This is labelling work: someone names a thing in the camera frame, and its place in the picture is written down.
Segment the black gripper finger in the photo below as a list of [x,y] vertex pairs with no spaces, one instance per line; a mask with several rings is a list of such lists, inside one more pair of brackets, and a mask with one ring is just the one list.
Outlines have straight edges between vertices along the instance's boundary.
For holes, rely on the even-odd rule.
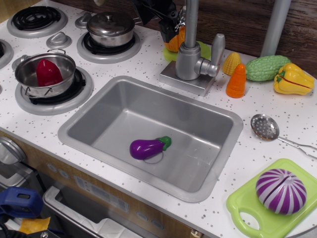
[[138,17],[141,19],[143,25],[146,25],[155,16],[155,14],[147,6],[143,4],[135,3],[134,9]]
[[169,43],[176,35],[179,34],[180,20],[175,21],[162,19],[159,22],[159,30],[164,43]]

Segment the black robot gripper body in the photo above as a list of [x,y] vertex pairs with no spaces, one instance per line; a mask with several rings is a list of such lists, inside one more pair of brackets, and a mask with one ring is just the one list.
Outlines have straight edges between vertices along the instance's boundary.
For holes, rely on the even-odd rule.
[[176,4],[172,0],[132,0],[134,4],[143,4],[147,6],[159,19],[177,20],[179,12]]

